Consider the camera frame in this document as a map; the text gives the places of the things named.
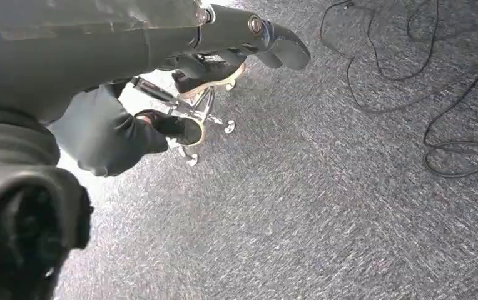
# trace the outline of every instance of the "chair caster wheel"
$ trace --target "chair caster wheel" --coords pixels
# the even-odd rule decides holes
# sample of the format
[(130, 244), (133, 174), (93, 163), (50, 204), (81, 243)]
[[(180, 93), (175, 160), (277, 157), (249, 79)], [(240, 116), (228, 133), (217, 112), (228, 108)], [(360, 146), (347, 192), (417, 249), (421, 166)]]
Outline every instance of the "chair caster wheel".
[(198, 154), (189, 155), (184, 147), (179, 147), (178, 152), (180, 152), (180, 155), (187, 160), (186, 163), (189, 166), (194, 167), (196, 164), (198, 164)]
[(230, 134), (235, 130), (235, 121), (228, 121), (228, 126), (224, 129), (226, 134)]
[(226, 90), (227, 91), (231, 91), (233, 88), (235, 88), (235, 85), (237, 84), (237, 82), (235, 82), (235, 80), (233, 81), (230, 81), (227, 85), (226, 85)]
[(198, 154), (191, 155), (191, 159), (187, 161), (187, 164), (191, 167), (194, 167), (198, 164)]

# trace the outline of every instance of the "black cable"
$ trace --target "black cable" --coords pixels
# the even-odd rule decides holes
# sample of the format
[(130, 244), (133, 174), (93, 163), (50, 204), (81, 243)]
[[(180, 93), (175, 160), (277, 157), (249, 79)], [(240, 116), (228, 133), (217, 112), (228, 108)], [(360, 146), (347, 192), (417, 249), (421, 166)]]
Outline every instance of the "black cable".
[[(435, 0), (435, 21), (434, 21), (434, 27), (432, 29), (432, 34), (431, 34), (430, 39), (423, 39), (423, 38), (417, 39), (416, 37), (414, 37), (410, 32), (410, 30), (411, 30), (410, 24), (411, 24), (412, 20), (414, 19), (414, 17), (417, 15), (417, 13), (421, 10), (423, 5), (427, 4), (428, 2), (430, 2), (430, 0), (426, 0), (426, 1), (422, 2), (421, 4), (419, 4), (416, 7), (416, 9), (414, 10), (414, 12), (412, 13), (412, 15), (407, 18), (407, 36), (409, 37), (409, 39), (411, 41), (428, 41), (428, 42), (430, 42), (429, 52), (427, 53), (427, 57), (426, 57), (425, 61), (423, 62), (421, 67), (418, 70), (416, 70), (416, 72), (413, 72), (412, 74), (402, 76), (402, 77), (388, 76), (384, 73), (383, 69), (380, 66), (379, 56), (377, 54), (377, 48), (375, 47), (374, 42), (370, 38), (370, 29), (371, 29), (373, 21), (374, 21), (375, 10), (370, 9), (368, 7), (355, 6), (351, 0), (348, 0), (348, 1), (344, 1), (344, 2), (340, 2), (340, 3), (336, 3), (336, 4), (331, 5), (324, 12), (323, 17), (322, 17), (322, 25), (320, 26), (320, 40), (321, 40), (321, 42), (324, 46), (328, 47), (333, 52), (336, 52), (337, 54), (339, 54), (342, 57), (345, 57), (349, 60), (347, 68), (346, 68), (346, 82), (347, 82), (347, 85), (348, 85), (348, 90), (350, 91), (351, 97), (352, 97), (353, 102), (355, 103), (357, 109), (359, 109), (359, 110), (361, 110), (365, 113), (382, 114), (382, 113), (391, 113), (391, 112), (394, 112), (394, 111), (398, 111), (398, 110), (401, 110), (401, 109), (411, 107), (414, 104), (417, 104), (417, 103), (423, 101), (424, 99), (427, 99), (427, 98), (443, 91), (445, 88), (449, 87), (453, 83), (456, 83), (461, 77), (463, 77), (464, 75), (466, 75), (468, 73), (471, 73), (472, 71), (475, 71), (475, 69), (477, 69), (477, 68), (462, 73), (460, 76), (457, 76), (452, 81), (447, 82), (442, 87), (440, 87), (438, 89), (435, 89), (430, 94), (427, 94), (423, 97), (419, 97), (417, 99), (414, 99), (413, 101), (410, 101), (407, 104), (403, 104), (403, 105), (396, 106), (396, 107), (390, 107), (390, 108), (387, 108), (387, 109), (380, 109), (380, 110), (372, 109), (371, 107), (363, 106), (359, 103), (359, 101), (355, 97), (355, 93), (353, 91), (353, 87), (351, 85), (351, 80), (350, 80), (350, 68), (352, 66), (352, 63), (355, 61), (355, 56), (349, 56), (349, 55), (343, 53), (342, 51), (338, 50), (336, 47), (334, 47), (332, 44), (330, 44), (328, 41), (324, 40), (324, 38), (323, 38), (323, 29), (324, 29), (325, 18), (327, 17), (327, 13), (332, 8), (337, 7), (337, 6), (341, 6), (341, 5), (344, 5), (344, 4), (346, 5), (346, 7), (345, 7), (346, 9), (349, 9), (351, 7), (351, 8), (364, 9), (364, 10), (370, 11), (371, 12), (371, 17), (370, 17), (370, 21), (368, 23), (368, 28), (366, 30), (366, 36), (367, 36), (368, 42), (370, 43), (370, 45), (371, 45), (371, 47), (374, 51), (375, 64), (376, 64), (378, 73), (381, 75), (382, 78), (384, 78), (388, 81), (402, 82), (402, 81), (406, 81), (408, 79), (411, 79), (411, 78), (414, 78), (414, 77), (418, 76), (420, 73), (422, 73), (425, 70), (425, 68), (428, 66), (428, 64), (430, 62), (430, 59), (432, 58), (432, 54), (433, 54), (433, 51), (434, 51), (434, 45), (435, 45), (436, 41), (445, 41), (445, 40), (450, 39), (450, 38), (455, 38), (456, 36), (460, 35), (461, 33), (468, 32), (468, 31), (462, 31), (462, 32), (457, 32), (455, 34), (450, 34), (450, 35), (445, 36), (445, 37), (437, 38), (437, 31), (438, 31), (438, 27), (439, 27), (439, 16), (440, 15), (439, 15), (439, 0)], [(461, 178), (461, 177), (466, 177), (466, 176), (470, 176), (470, 175), (473, 175), (475, 173), (478, 173), (478, 165), (476, 165), (472, 169), (470, 169), (468, 171), (464, 171), (464, 172), (443, 172), (443, 171), (440, 171), (440, 170), (436, 169), (435, 167), (433, 167), (431, 165), (431, 163), (429, 162), (430, 156), (438, 150), (447, 151), (447, 152), (451, 152), (451, 153), (457, 153), (457, 154), (463, 154), (463, 155), (478, 156), (477, 151), (469, 151), (469, 150), (465, 150), (465, 149), (456, 149), (459, 146), (478, 147), (478, 142), (473, 142), (473, 141), (446, 141), (446, 142), (439, 142), (437, 144), (431, 144), (427, 141), (430, 130), (432, 129), (432, 126), (436, 123), (436, 121), (438, 121), (441, 117), (443, 117), (445, 114), (447, 114), (453, 108), (455, 108), (460, 102), (462, 102), (465, 99), (465, 97), (476, 86), (477, 83), (478, 83), (478, 74), (475, 77), (475, 79), (473, 80), (473, 82), (467, 87), (467, 89), (465, 89), (465, 91), (459, 97), (457, 97), (457, 99), (453, 103), (451, 103), (445, 109), (443, 109), (440, 113), (438, 113), (438, 115), (436, 115), (431, 120), (431, 122), (428, 123), (427, 128), (425, 129), (425, 133), (424, 133), (424, 136), (423, 136), (423, 143), (429, 148), (429, 150), (424, 154), (424, 165), (427, 168), (427, 170), (430, 171), (432, 174), (442, 176), (444, 178)]]

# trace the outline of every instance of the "screw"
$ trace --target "screw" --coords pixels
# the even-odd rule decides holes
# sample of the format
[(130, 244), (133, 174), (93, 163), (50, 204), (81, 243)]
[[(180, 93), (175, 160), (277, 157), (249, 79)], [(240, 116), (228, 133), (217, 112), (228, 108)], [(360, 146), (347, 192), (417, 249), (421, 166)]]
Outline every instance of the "screw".
[(259, 34), (261, 32), (261, 29), (263, 28), (261, 19), (256, 15), (250, 17), (250, 19), (248, 20), (248, 28), (250, 28), (250, 31), (253, 34)]

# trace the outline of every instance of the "black fabric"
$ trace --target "black fabric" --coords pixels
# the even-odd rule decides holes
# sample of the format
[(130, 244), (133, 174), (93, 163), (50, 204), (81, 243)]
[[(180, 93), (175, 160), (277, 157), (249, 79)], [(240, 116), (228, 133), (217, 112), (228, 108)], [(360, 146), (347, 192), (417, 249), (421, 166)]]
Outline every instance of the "black fabric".
[(169, 149), (165, 137), (129, 114), (107, 86), (75, 95), (49, 130), (81, 169), (97, 176), (119, 175), (145, 154)]

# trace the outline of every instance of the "gray carpet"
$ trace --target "gray carpet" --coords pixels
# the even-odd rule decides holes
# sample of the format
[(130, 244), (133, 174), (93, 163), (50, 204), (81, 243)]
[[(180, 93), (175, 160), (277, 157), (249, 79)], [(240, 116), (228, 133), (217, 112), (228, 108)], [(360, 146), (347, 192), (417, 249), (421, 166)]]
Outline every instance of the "gray carpet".
[[(404, 33), (420, 1), (356, 0), (378, 9), (371, 35), (388, 74), (425, 59), (428, 45)], [(441, 2), (439, 36), (478, 26), (478, 4)], [(422, 164), (426, 124), (474, 72), (413, 108), (359, 112), (347, 60), (318, 41), (331, 3), (228, 3), (295, 30), (310, 65), (272, 70), (250, 58), (237, 88), (218, 91), (216, 112), (236, 132), (210, 126), (194, 168), (168, 152), (113, 179), (77, 172), (96, 206), (93, 240), (67, 263), (58, 299), (478, 299), (478, 174), (444, 179)], [(417, 33), (429, 36), (433, 13), (422, 8)], [(420, 76), (385, 82), (365, 40), (368, 18), (333, 10), (325, 35), (358, 55), (351, 76), (363, 104), (406, 103), (478, 66), (478, 31), (468, 32), (438, 42)], [(477, 92), (437, 123), (431, 140), (448, 139), (478, 140)]]

